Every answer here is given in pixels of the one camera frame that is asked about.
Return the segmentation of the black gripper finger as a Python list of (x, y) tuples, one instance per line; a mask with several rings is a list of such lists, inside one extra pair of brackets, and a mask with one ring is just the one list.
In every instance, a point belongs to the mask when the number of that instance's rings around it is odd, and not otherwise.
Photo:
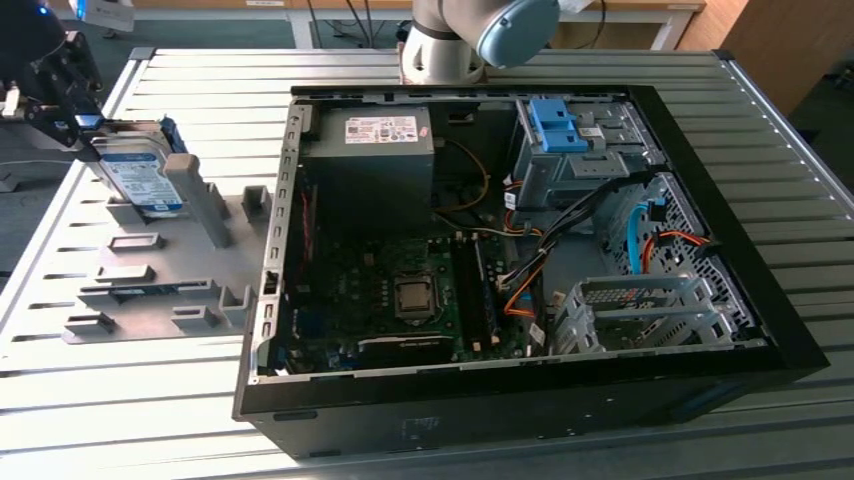
[(98, 94), (103, 80), (86, 35), (65, 32), (59, 47), (30, 63), (30, 98), (81, 128), (98, 128), (105, 120)]
[(3, 101), (2, 133), (37, 150), (73, 153), (82, 161), (101, 159), (79, 125), (69, 123), (55, 107)]

